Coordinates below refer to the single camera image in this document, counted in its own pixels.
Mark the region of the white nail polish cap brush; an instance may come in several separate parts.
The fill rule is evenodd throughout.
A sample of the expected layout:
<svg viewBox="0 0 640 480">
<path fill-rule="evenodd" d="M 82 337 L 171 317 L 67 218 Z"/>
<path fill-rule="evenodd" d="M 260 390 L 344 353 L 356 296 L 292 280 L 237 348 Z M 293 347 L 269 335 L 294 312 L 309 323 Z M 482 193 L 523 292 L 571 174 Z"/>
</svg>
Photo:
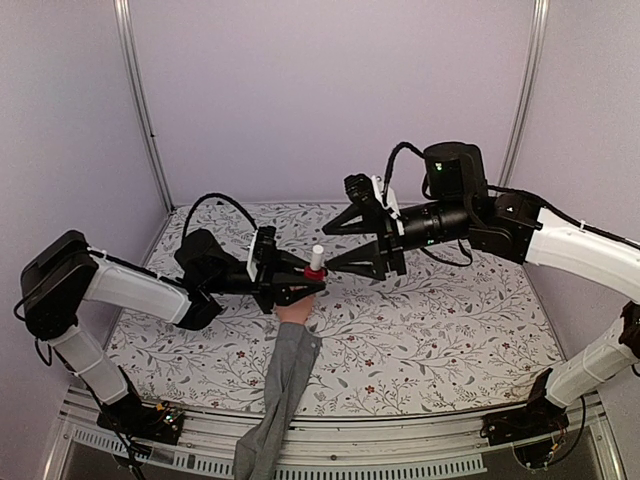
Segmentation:
<svg viewBox="0 0 640 480">
<path fill-rule="evenodd" d="M 324 247 L 320 244 L 316 244 L 312 248 L 312 255 L 310 261 L 310 268 L 313 271 L 319 271 L 322 268 L 324 257 Z"/>
</svg>

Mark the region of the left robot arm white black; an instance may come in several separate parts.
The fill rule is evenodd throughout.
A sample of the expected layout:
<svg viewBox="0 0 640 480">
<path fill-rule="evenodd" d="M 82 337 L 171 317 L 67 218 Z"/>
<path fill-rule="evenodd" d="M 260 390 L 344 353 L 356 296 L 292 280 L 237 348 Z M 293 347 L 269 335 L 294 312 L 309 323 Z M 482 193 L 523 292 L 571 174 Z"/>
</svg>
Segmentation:
<svg viewBox="0 0 640 480">
<path fill-rule="evenodd" d="M 95 339 L 79 326 L 77 311 L 85 301 L 115 305 L 161 319 L 178 328 L 201 330 L 222 313 L 216 295 L 252 297 L 269 314 L 321 292 L 325 284 L 324 249 L 315 245 L 304 260 L 281 250 L 272 227 L 254 233 L 248 257 L 226 252 L 205 229 L 189 233 L 174 254 L 179 279 L 92 249 L 85 236 L 69 230 L 22 271 L 22 297 L 15 317 L 29 333 L 47 343 L 110 406 L 111 419 L 128 434 L 148 426 L 148 412 L 125 374 Z"/>
</svg>

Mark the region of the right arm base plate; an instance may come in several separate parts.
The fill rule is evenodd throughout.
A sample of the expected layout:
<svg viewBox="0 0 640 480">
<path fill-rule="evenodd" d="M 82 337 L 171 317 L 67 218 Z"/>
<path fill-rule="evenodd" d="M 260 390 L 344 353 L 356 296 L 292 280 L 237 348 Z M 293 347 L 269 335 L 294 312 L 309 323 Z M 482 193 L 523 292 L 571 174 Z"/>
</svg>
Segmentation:
<svg viewBox="0 0 640 480">
<path fill-rule="evenodd" d="M 559 440 L 552 440 L 551 434 L 563 435 L 568 426 L 566 409 L 542 398 L 516 409 L 486 414 L 482 417 L 480 436 L 491 446 L 544 436 L 543 440 L 516 447 L 514 451 L 522 466 L 541 469 L 550 465 L 559 448 Z"/>
</svg>

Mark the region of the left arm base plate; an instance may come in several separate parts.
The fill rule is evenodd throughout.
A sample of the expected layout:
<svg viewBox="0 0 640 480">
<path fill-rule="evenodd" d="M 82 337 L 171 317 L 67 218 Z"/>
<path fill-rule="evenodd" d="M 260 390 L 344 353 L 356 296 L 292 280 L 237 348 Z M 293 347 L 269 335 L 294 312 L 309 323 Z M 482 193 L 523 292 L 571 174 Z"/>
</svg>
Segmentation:
<svg viewBox="0 0 640 480">
<path fill-rule="evenodd" d="M 184 424 L 184 411 L 162 402 L 148 406 L 137 398 L 102 404 L 97 425 L 122 435 L 177 445 Z"/>
</svg>

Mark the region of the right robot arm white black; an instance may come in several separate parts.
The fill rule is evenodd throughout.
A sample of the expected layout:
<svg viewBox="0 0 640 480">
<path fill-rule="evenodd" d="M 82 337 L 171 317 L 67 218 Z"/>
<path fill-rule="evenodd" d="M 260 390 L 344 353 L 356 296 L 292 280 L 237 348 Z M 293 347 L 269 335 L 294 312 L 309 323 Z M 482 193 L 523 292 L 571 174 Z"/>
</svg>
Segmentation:
<svg viewBox="0 0 640 480">
<path fill-rule="evenodd" d="M 425 163 L 426 203 L 401 208 L 390 187 L 401 150 Z M 570 406 L 639 361 L 639 245 L 569 215 L 536 194 L 488 183 L 474 144 L 441 142 L 419 150 L 398 144 L 382 177 L 349 175 L 349 206 L 322 228 L 327 235 L 374 235 L 374 241 L 328 261 L 333 271 L 383 280 L 406 272 L 405 253 L 449 241 L 517 264 L 568 272 L 628 298 L 622 313 L 596 341 L 570 360 L 540 374 L 517 427 L 537 436 L 556 410 Z"/>
</svg>

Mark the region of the red nail polish bottle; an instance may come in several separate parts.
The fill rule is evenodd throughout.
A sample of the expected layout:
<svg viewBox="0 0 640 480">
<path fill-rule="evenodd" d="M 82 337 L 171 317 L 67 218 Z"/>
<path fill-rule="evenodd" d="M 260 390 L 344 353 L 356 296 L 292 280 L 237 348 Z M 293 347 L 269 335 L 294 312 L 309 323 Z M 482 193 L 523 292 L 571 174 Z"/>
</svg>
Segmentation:
<svg viewBox="0 0 640 480">
<path fill-rule="evenodd" d="M 322 282 L 326 277 L 326 269 L 320 267 L 314 270 L 310 265 L 307 265 L 304 269 L 304 276 L 310 280 Z"/>
</svg>

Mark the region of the person's hand on table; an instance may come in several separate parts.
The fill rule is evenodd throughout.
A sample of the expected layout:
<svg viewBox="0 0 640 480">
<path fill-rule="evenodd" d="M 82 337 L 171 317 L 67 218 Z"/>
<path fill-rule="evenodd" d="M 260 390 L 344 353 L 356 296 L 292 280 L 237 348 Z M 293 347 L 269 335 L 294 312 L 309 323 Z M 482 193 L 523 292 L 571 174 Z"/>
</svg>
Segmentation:
<svg viewBox="0 0 640 480">
<path fill-rule="evenodd" d="M 312 313 L 314 302 L 314 296 L 307 296 L 289 306 L 277 306 L 276 315 L 281 323 L 304 325 Z"/>
</svg>

